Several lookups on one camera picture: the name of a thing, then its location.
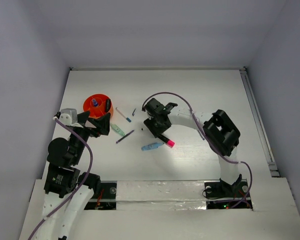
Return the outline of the pink highlighter black body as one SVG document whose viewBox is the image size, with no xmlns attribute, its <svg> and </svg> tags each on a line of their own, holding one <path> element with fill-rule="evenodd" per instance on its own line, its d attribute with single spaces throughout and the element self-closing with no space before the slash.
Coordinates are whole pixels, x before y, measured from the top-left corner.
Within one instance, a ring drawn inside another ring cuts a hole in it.
<svg viewBox="0 0 300 240">
<path fill-rule="evenodd" d="M 169 146 L 170 148 L 173 148 L 174 147 L 174 145 L 175 145 L 175 143 L 172 141 L 172 140 L 170 140 L 169 138 L 167 138 L 167 137 L 165 137 L 165 136 L 163 136 L 163 135 L 160 135 L 159 137 L 158 137 L 161 141 L 163 141 L 167 146 Z"/>
</svg>

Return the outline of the orange highlighter black body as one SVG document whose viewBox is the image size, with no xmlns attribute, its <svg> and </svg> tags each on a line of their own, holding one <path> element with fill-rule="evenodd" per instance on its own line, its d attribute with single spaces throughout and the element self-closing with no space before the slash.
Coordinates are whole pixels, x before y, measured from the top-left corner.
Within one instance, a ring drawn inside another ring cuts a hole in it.
<svg viewBox="0 0 300 240">
<path fill-rule="evenodd" d="M 112 106 L 111 99 L 110 98 L 106 99 L 106 101 L 105 101 L 105 112 L 106 113 L 108 113 L 110 111 L 111 106 Z"/>
</svg>

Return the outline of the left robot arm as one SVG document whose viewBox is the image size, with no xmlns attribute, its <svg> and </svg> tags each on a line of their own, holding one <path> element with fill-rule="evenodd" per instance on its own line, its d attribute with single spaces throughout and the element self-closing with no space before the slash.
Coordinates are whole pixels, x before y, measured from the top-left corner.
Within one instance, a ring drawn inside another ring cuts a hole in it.
<svg viewBox="0 0 300 240">
<path fill-rule="evenodd" d="M 90 112 L 73 108 L 57 112 L 53 120 L 69 131 L 48 145 L 48 171 L 44 184 L 43 225 L 37 240 L 69 240 L 88 201 L 100 194 L 101 178 L 91 173 L 93 152 L 89 138 L 107 136 L 111 114 L 92 118 Z"/>
</svg>

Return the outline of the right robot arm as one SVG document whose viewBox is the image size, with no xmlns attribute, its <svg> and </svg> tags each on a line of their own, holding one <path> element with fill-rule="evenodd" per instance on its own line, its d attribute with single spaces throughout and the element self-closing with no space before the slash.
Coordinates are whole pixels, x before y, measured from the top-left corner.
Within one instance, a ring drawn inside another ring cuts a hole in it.
<svg viewBox="0 0 300 240">
<path fill-rule="evenodd" d="M 198 130 L 211 150 L 218 155 L 219 189 L 225 196 L 232 196 L 238 191 L 242 174 L 236 161 L 236 148 L 241 133 L 225 111 L 218 109 L 212 114 L 196 115 L 190 108 L 181 108 L 172 102 L 163 105 L 154 97 L 142 105 L 142 111 L 148 115 L 143 123 L 151 134 L 171 147 L 173 144 L 164 136 L 164 132 L 171 126 Z"/>
</svg>

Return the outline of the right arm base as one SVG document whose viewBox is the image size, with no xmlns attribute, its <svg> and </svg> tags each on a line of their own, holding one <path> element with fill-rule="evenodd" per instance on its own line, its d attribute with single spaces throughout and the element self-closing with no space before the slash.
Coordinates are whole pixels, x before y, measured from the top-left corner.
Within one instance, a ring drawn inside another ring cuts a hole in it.
<svg viewBox="0 0 300 240">
<path fill-rule="evenodd" d="M 226 189 L 220 181 L 208 181 L 204 183 L 202 196 L 206 199 L 208 210 L 227 210 L 232 208 L 237 202 L 235 209 L 253 209 L 251 196 L 248 193 L 248 183 L 243 180 L 234 190 Z"/>
</svg>

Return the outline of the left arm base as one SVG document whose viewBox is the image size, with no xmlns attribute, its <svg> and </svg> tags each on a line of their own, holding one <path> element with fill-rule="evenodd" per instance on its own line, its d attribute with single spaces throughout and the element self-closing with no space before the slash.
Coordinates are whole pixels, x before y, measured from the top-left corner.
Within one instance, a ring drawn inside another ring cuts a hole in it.
<svg viewBox="0 0 300 240">
<path fill-rule="evenodd" d="M 102 181 L 100 184 L 100 191 L 94 194 L 86 204 L 84 210 L 107 211 L 117 209 L 117 182 L 116 181 Z"/>
</svg>

